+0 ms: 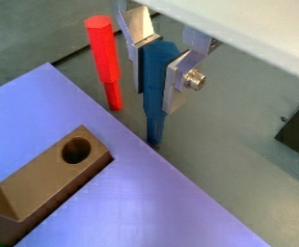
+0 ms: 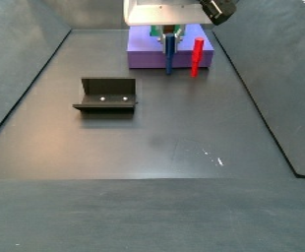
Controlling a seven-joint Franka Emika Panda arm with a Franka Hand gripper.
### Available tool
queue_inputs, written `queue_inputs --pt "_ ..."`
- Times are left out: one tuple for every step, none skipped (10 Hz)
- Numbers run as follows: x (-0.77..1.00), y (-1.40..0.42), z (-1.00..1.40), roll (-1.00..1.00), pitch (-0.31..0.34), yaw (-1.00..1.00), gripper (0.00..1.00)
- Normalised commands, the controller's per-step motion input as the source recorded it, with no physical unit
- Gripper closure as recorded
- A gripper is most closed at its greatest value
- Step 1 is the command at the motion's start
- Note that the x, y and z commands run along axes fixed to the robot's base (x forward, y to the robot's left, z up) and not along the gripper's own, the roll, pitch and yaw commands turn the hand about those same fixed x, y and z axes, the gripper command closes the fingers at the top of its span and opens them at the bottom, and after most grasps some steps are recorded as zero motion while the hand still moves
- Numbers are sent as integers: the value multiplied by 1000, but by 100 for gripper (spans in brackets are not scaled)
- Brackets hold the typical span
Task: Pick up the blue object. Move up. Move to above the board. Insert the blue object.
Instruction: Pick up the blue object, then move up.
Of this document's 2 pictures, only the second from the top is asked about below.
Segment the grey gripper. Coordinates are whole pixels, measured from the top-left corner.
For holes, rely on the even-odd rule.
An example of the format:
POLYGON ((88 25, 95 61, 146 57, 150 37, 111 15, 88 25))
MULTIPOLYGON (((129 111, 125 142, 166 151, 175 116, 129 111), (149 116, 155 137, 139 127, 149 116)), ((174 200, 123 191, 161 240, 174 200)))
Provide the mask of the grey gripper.
POLYGON ((177 53, 182 41, 182 25, 210 24, 198 0, 123 0, 123 19, 130 26, 158 26, 158 41, 162 44, 163 54, 166 54, 163 25, 178 25, 174 32, 177 53))

